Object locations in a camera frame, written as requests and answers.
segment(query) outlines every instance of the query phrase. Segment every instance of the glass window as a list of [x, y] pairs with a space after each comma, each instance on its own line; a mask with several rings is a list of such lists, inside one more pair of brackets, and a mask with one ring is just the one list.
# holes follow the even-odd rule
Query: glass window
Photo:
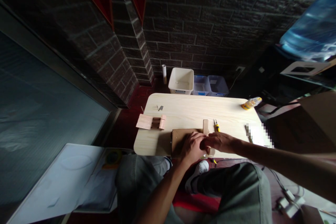
[[0, 33], [0, 223], [66, 143], [93, 143], [108, 114]]

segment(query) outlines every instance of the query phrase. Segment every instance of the white storage box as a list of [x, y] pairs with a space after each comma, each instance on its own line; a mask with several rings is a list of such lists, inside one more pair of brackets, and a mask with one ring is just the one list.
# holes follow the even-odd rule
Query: white storage box
[[67, 143], [7, 224], [27, 224], [72, 211], [111, 212], [117, 207], [117, 170], [102, 169], [111, 150]]
[[190, 95], [194, 90], [194, 71], [186, 68], [173, 68], [168, 87], [170, 93]]

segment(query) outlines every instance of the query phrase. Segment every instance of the brick wall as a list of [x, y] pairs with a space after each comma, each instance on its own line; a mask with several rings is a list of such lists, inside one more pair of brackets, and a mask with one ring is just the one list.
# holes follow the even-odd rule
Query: brick wall
[[108, 100], [127, 107], [137, 78], [91, 0], [4, 1]]
[[112, 0], [114, 30], [140, 85], [154, 78], [144, 32], [131, 0]]
[[155, 75], [161, 65], [235, 76], [314, 0], [147, 0], [144, 34]]

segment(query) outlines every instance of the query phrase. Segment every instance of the white tube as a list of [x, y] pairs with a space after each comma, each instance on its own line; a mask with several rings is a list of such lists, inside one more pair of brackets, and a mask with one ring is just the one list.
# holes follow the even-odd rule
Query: white tube
[[167, 84], [167, 69], [166, 65], [162, 65], [163, 83]]

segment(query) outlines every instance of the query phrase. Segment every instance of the yellow screwdriver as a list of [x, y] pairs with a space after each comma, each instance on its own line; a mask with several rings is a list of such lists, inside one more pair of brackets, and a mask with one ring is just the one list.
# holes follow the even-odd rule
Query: yellow screwdriver
[[217, 132], [220, 132], [221, 130], [219, 129], [219, 125], [218, 125], [218, 123], [217, 123], [217, 120], [215, 119], [215, 121], [216, 121]]

